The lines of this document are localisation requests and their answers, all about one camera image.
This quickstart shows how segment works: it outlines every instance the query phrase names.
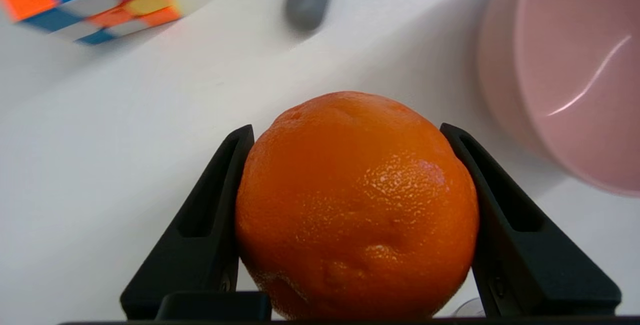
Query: white table surface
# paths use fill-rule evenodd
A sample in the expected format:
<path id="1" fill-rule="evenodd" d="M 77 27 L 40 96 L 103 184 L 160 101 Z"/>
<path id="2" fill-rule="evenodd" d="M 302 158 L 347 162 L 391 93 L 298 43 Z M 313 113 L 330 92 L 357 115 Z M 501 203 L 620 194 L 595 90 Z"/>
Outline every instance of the white table surface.
<path id="1" fill-rule="evenodd" d="M 640 200 L 513 143 L 478 91 L 487 0 L 333 0 L 302 36 L 284 0 L 184 0 L 174 24 L 82 47 L 0 19 L 0 324 L 123 319 L 118 298 L 222 139 L 330 91 L 472 133 L 640 313 Z M 238 289 L 255 286 L 244 268 Z M 471 281 L 440 312 L 477 296 Z"/>

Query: pink bowl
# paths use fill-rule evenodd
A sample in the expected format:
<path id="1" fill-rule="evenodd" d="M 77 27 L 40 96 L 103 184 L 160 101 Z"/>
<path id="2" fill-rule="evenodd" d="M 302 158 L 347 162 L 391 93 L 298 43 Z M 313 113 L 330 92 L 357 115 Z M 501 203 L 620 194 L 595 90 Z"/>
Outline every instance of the pink bowl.
<path id="1" fill-rule="evenodd" d="M 640 196 L 640 0 L 491 0 L 478 69 L 516 140 L 594 186 Z"/>

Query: bowl rim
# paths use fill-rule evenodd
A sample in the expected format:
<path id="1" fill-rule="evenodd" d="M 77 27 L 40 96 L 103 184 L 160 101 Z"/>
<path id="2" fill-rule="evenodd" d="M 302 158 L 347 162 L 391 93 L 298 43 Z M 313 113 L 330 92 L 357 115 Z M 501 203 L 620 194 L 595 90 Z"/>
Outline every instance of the bowl rim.
<path id="1" fill-rule="evenodd" d="M 516 91 L 522 102 L 523 111 L 525 116 L 528 118 L 528 122 L 531 125 L 531 129 L 534 131 L 534 135 L 539 139 L 540 143 L 544 147 L 544 151 L 548 154 L 554 162 L 559 164 L 561 167 L 565 168 L 569 173 L 578 177 L 578 179 L 592 184 L 597 188 L 609 191 L 611 193 L 615 193 L 617 195 L 624 196 L 633 196 L 640 197 L 640 188 L 637 190 L 632 190 L 629 188 L 624 188 L 621 186 L 615 186 L 614 184 L 606 183 L 604 181 L 598 180 L 592 177 L 587 172 L 578 169 L 571 161 L 567 161 L 567 159 L 562 159 L 561 156 L 558 155 L 558 152 L 554 148 L 553 141 L 549 140 L 543 131 L 540 129 L 540 125 L 538 124 L 537 118 L 533 116 L 533 111 L 530 107 L 530 102 L 525 96 L 523 90 L 523 79 L 522 69 L 524 68 L 522 59 L 522 54 L 524 52 L 524 45 L 522 44 L 522 33 L 523 33 L 523 24 L 524 24 L 524 12 L 525 12 L 525 4 L 527 0 L 516 0 L 516 10 L 514 15 L 513 22 L 513 41 L 512 41 L 512 53 L 513 53 L 513 66 L 514 66 L 514 76 Z"/>

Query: orange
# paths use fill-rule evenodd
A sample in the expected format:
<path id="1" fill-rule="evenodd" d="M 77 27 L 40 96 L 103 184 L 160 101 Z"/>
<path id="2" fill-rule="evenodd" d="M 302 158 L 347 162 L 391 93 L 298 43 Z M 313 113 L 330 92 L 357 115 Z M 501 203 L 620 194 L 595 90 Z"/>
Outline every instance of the orange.
<path id="1" fill-rule="evenodd" d="M 240 257 L 287 319 L 422 319 L 458 290 L 473 181 L 438 129 L 386 97 L 335 92 L 280 115 L 244 166 Z"/>

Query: orange dimple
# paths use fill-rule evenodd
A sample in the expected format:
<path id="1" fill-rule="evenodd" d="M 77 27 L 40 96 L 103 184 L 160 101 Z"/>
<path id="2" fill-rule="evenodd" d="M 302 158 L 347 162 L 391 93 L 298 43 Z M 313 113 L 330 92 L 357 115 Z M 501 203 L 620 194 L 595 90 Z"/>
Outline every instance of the orange dimple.
<path id="1" fill-rule="evenodd" d="M 378 95 L 282 113 L 247 158 L 240 256 L 288 319 L 420 319 L 471 266 L 478 201 L 438 129 Z"/>

